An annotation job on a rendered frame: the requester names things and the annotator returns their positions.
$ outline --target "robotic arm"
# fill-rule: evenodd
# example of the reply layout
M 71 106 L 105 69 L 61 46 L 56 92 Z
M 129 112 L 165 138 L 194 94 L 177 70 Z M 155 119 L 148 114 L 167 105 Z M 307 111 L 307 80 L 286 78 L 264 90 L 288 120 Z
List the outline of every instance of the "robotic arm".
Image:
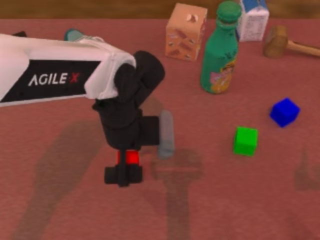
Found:
M 164 115 L 172 133 L 163 139 L 161 119 L 143 116 L 139 108 L 165 77 L 152 54 L 131 55 L 74 29 L 66 32 L 65 41 L 29 38 L 24 32 L 0 34 L 0 49 L 0 107 L 75 97 L 95 100 L 92 108 L 106 141 L 120 152 L 119 164 L 105 170 L 107 184 L 142 181 L 141 167 L 126 164 L 127 151 L 165 146 L 167 155 L 173 154 L 171 116 Z

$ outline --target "hammer handle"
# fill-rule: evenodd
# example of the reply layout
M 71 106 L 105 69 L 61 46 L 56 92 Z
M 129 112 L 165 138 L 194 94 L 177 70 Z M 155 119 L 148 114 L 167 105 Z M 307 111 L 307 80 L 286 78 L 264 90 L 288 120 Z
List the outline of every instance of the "hammer handle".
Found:
M 289 40 L 286 48 L 303 54 L 320 57 L 320 48 L 315 46 L 308 46 Z

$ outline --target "carton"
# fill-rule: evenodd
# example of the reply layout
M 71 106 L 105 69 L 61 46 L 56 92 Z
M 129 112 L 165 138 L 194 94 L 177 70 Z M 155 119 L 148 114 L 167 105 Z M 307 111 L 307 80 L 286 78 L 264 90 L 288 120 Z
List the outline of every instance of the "carton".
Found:
M 269 19 L 265 0 L 240 0 L 242 15 L 238 21 L 239 42 L 262 41 Z
M 208 9 L 177 3 L 166 25 L 165 55 L 196 61 L 203 40 Z

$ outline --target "bottle cap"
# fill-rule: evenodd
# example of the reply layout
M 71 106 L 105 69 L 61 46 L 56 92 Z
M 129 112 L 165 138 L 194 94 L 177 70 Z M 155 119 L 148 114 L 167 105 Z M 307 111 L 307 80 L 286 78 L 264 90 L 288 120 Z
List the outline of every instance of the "bottle cap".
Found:
M 217 17 L 226 23 L 234 23 L 238 21 L 241 16 L 241 6 L 234 1 L 224 1 L 220 3 L 216 11 Z

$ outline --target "wooden mallet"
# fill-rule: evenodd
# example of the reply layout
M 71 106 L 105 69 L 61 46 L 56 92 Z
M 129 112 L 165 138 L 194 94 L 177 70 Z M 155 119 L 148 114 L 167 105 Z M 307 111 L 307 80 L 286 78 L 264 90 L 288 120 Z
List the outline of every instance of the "wooden mallet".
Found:
M 285 26 L 273 26 L 265 38 L 263 54 L 268 58 L 280 58 L 285 49 L 320 57 L 320 48 L 291 41 Z

